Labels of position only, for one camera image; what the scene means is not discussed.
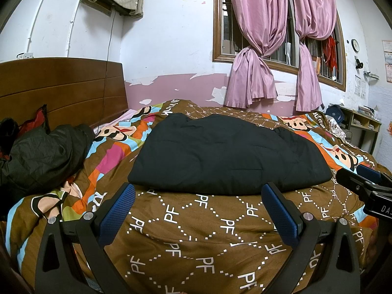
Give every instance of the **bedspread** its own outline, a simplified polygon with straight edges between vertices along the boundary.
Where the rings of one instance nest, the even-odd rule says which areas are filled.
[[[176,112],[190,118],[224,114],[271,129],[285,126],[314,142],[331,168],[332,180],[285,193],[285,197],[301,212],[311,212],[317,219],[336,220],[344,216],[351,225],[360,264],[364,263],[372,230],[362,223],[370,226],[374,219],[357,219],[363,203],[337,184],[335,173],[341,167],[356,171],[359,164],[381,171],[387,169],[368,153],[343,143],[330,132],[322,113],[281,118],[172,100],[143,108],[114,126],[104,126],[84,168],[64,187],[43,196],[25,197],[12,208],[7,221],[6,248],[30,285],[34,287],[37,254],[47,218],[60,213],[63,220],[74,220],[85,211],[96,211],[126,182],[153,127]],[[171,160],[169,155],[161,162],[170,164]],[[137,293],[258,294],[291,251],[282,243],[260,195],[215,196],[135,188],[136,201],[114,242],[105,250]],[[93,278],[80,246],[75,245],[75,251],[83,272]],[[296,291],[306,286],[320,253],[318,245]]]

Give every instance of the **black jacket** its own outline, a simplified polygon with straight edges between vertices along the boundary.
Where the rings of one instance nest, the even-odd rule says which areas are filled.
[[[18,138],[10,160],[0,159],[0,216],[21,198],[58,188],[83,165],[94,140],[87,125],[37,127]]]
[[[311,141],[224,115],[193,120],[173,114],[152,130],[128,181],[169,191],[259,194],[267,182],[281,191],[326,182],[331,170]]]

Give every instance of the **black cable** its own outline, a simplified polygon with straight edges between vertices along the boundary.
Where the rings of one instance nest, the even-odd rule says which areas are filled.
[[[110,48],[110,42],[112,41],[112,33],[113,33],[113,25],[114,25],[115,17],[116,17],[116,11],[114,10],[112,29],[110,31],[109,45],[107,46],[106,73],[105,73],[105,79],[103,80],[103,107],[102,107],[102,115],[101,115],[101,119],[99,120],[98,129],[97,129],[97,133],[95,134],[95,136],[97,136],[99,134],[99,126],[101,124],[101,121],[103,119],[103,114],[105,112],[105,89],[106,89],[106,78],[107,78],[107,62],[109,61],[109,48]]]

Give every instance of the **tied curtain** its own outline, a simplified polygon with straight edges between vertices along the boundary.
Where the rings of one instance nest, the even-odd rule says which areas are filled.
[[[262,60],[284,42],[288,0],[232,0],[242,34],[250,43],[235,58],[225,105],[247,108],[261,98],[276,98],[274,76]]]
[[[312,57],[306,45],[305,37],[317,40],[327,39],[335,28],[335,0],[294,0],[295,30],[300,39],[299,71],[297,79],[297,111],[310,112],[322,103],[321,90]]]

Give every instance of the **blue gripper pad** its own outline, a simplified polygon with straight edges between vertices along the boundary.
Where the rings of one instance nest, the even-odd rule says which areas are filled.
[[[361,177],[364,177],[365,179],[373,182],[374,184],[379,184],[381,182],[381,173],[364,165],[359,165],[357,167],[357,173]]]
[[[269,184],[261,188],[261,199],[283,243],[295,248],[299,243],[298,226]]]
[[[133,206],[135,198],[135,187],[132,184],[128,184],[99,225],[97,241],[100,247],[103,248],[105,245],[109,245],[113,242],[118,230],[129,213],[129,209]]]

